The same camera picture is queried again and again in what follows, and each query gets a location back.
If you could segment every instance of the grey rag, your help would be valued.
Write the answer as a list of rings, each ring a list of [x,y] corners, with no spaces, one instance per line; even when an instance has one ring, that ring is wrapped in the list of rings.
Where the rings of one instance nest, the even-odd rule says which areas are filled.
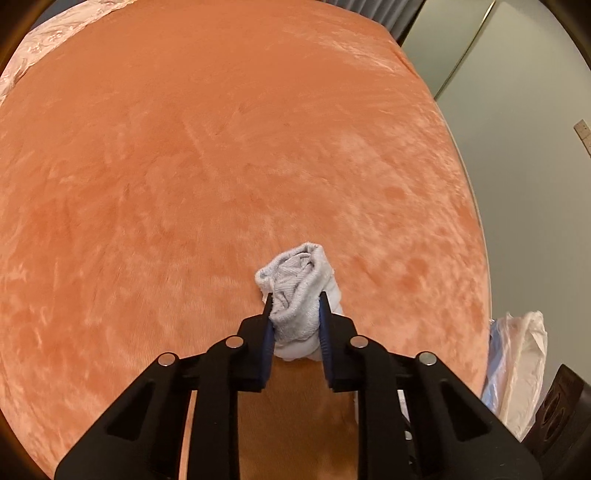
[[[269,318],[275,327],[275,355],[285,360],[305,356],[320,360],[320,292],[326,292],[334,313],[343,313],[335,271],[324,248],[306,242],[283,252],[256,272],[255,282],[263,301],[273,294]]]

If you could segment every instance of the white plastic bag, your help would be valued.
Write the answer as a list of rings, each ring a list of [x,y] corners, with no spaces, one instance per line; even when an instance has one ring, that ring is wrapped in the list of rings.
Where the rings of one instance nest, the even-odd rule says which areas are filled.
[[[520,441],[532,425],[547,350],[548,335],[540,312],[516,318],[507,314],[491,324],[482,401]]]

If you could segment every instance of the white wall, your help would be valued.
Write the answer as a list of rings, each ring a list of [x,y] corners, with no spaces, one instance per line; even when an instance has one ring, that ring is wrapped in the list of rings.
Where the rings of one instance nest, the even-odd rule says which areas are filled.
[[[439,105],[466,163],[491,263],[493,312],[541,310],[546,387],[591,382],[591,71],[538,0],[505,0]]]
[[[427,0],[402,49],[435,95],[482,22],[492,0]]]

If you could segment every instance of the folded cloth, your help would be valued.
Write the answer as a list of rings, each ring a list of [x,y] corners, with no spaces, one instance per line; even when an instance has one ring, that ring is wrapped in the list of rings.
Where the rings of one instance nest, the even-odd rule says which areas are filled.
[[[306,242],[277,255],[255,274],[262,300],[273,294],[269,318],[275,327],[275,355],[284,360],[320,360],[319,295],[325,291],[332,312],[342,314],[335,271],[324,248]]]

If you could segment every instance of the metal screw head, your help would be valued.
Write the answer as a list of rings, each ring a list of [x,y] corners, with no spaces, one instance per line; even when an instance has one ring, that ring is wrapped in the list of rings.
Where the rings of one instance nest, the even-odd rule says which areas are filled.
[[[349,342],[351,343],[351,346],[354,346],[355,348],[365,348],[369,345],[369,340],[362,335],[353,337]]]
[[[242,337],[239,337],[237,335],[230,337],[226,340],[226,346],[228,348],[240,348],[242,345],[244,345],[244,340],[242,339]]]
[[[163,367],[169,367],[175,363],[176,360],[177,358],[172,353],[163,353],[158,357],[158,363]]]
[[[418,356],[418,361],[421,362],[423,365],[435,365],[435,363],[437,363],[437,357],[434,353],[422,352]]]

